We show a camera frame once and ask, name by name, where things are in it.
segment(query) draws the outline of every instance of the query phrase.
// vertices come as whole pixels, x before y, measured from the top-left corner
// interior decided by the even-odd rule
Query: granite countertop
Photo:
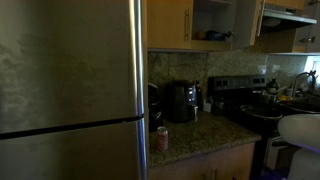
[[[168,129],[168,150],[156,149],[156,133],[149,133],[150,167],[157,167],[201,154],[255,142],[261,136],[222,115],[199,112],[197,122],[173,123],[164,121]]]

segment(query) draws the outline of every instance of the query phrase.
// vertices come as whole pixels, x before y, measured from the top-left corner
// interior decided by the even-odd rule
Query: freezer door
[[[143,120],[0,141],[1,180],[146,179]]]
[[[1,0],[0,133],[140,117],[140,0]]]

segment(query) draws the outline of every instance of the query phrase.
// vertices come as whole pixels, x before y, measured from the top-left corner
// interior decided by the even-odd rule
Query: faucet
[[[312,81],[311,81],[311,91],[314,90],[315,86],[316,86],[316,77],[315,77],[316,71],[310,71],[310,72],[303,72],[300,73],[296,76],[294,84],[293,84],[293,92],[292,92],[292,98],[295,98],[296,96],[296,87],[297,87],[297,81],[299,79],[300,76],[302,75],[308,75],[308,76],[312,76]]]

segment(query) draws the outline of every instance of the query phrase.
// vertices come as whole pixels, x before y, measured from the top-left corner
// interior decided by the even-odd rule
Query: tile backsplash
[[[159,92],[172,80],[200,81],[206,95],[210,76],[259,74],[259,65],[267,67],[266,79],[276,78],[280,86],[293,84],[304,71],[308,56],[263,54],[253,47],[229,52],[148,52],[149,82],[158,85]],[[273,71],[274,65],[280,69]]]

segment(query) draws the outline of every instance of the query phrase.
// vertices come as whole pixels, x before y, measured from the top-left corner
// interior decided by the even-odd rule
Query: refrigerator
[[[0,1],[0,179],[147,179],[140,0]]]

